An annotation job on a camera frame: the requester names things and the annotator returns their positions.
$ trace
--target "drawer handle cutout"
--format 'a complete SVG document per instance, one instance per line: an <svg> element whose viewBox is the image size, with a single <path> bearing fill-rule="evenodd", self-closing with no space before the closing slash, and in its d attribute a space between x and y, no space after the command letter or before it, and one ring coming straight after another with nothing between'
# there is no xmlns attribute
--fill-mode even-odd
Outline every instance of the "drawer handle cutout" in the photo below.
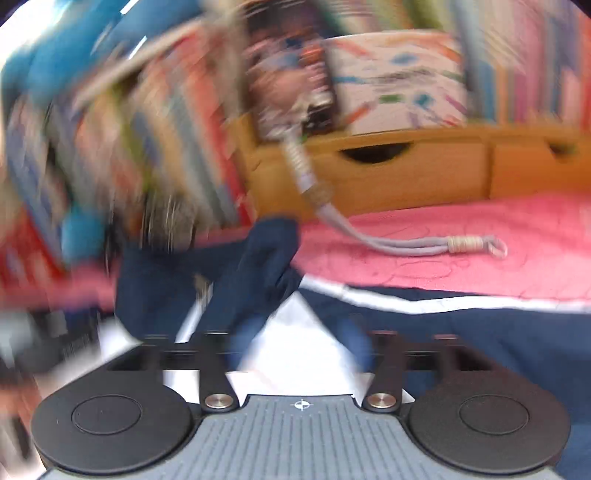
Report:
<svg viewBox="0 0 591 480"><path fill-rule="evenodd" d="M549 142L548 147L558 163L570 163L577 154L577 146L571 143Z"/></svg>
<svg viewBox="0 0 591 480"><path fill-rule="evenodd" d="M375 165L392 160L393 158L406 152L412 146L412 142L390 143L386 145L370 145L368 147L348 148L347 150L341 150L340 152L345 157L354 162Z"/></svg>

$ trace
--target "white stripe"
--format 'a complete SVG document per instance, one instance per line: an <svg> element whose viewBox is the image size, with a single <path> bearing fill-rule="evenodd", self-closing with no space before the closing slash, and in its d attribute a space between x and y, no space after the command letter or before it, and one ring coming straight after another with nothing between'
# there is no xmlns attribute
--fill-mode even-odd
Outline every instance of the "white stripe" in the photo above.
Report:
<svg viewBox="0 0 591 480"><path fill-rule="evenodd" d="M139 43L135 46L135 48L131 51L131 53L129 54L129 57L127 57L128 59L133 58L133 56L138 52L138 50L142 47L142 45L146 42L146 40L148 40L148 37L144 37L142 38Z"/></svg>
<svg viewBox="0 0 591 480"><path fill-rule="evenodd" d="M455 312L467 309L518 309L535 312L589 313L591 303L585 301L525 300L514 297L469 296L434 300L405 300L399 297L351 288L312 275L305 275L300 288L322 293L357 307L409 315Z"/></svg>
<svg viewBox="0 0 591 480"><path fill-rule="evenodd" d="M125 15L127 12L129 12L129 10L131 10L137 2L139 2L139 0L129 0L129 2L127 2L127 4L120 10L121 15Z"/></svg>

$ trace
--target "circular pad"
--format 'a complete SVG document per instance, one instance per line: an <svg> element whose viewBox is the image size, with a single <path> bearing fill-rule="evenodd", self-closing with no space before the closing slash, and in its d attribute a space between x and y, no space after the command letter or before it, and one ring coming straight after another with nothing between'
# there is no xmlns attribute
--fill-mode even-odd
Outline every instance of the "circular pad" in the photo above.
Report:
<svg viewBox="0 0 591 480"><path fill-rule="evenodd" d="M119 475L173 450L192 427L174 390L146 372L101 371L47 397L31 422L39 453L84 475Z"/></svg>
<svg viewBox="0 0 591 480"><path fill-rule="evenodd" d="M556 462L570 433L568 414L551 393L504 371L445 379L413 404L409 426L436 458L489 475Z"/></svg>
<svg viewBox="0 0 591 480"><path fill-rule="evenodd" d="M83 432L94 435L113 435L130 429L142 411L131 398L102 395L78 405L72 415L74 424Z"/></svg>

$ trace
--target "gray textured platform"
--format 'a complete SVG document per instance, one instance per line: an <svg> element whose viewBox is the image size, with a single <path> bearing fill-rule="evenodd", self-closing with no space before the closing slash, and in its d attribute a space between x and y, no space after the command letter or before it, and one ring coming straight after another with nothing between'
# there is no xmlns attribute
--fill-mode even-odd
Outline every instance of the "gray textured platform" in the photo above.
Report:
<svg viewBox="0 0 591 480"><path fill-rule="evenodd" d="M69 478L75 476L52 471L44 480ZM476 480L484 477L437 463L412 443L395 417L362 411L350 396L343 395L252 396L244 408L234 413L207 417L195 437L171 459L126 478ZM560 479L551 469L519 478Z"/></svg>

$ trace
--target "rope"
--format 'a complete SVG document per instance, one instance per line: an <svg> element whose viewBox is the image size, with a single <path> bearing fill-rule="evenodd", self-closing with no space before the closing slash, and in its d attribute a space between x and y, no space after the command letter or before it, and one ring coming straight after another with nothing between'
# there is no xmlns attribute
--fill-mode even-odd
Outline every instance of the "rope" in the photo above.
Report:
<svg viewBox="0 0 591 480"><path fill-rule="evenodd" d="M359 232L330 202L329 189L318 182L310 159L301 144L299 126L287 128L281 143L285 157L293 172L301 195L316 210L316 215L327 225L346 236L356 239L372 250L399 257L427 257L444 253L464 254L488 251L505 258L508 248L494 236L425 237L413 240L395 240L365 235Z"/></svg>

